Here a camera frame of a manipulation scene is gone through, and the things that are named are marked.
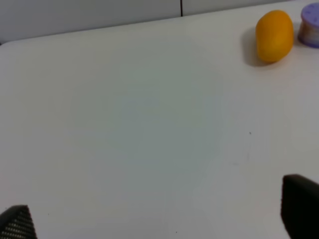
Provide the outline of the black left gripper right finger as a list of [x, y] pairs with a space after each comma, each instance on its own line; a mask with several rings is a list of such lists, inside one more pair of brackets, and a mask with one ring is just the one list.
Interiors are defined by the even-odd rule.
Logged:
[[319, 237], [319, 185], [298, 174], [285, 175], [281, 218], [292, 239]]

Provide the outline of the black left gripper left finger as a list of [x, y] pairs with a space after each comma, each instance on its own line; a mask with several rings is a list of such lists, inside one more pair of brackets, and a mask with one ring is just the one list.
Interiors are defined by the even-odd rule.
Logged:
[[14, 205], [0, 214], [1, 239], [37, 239], [28, 205]]

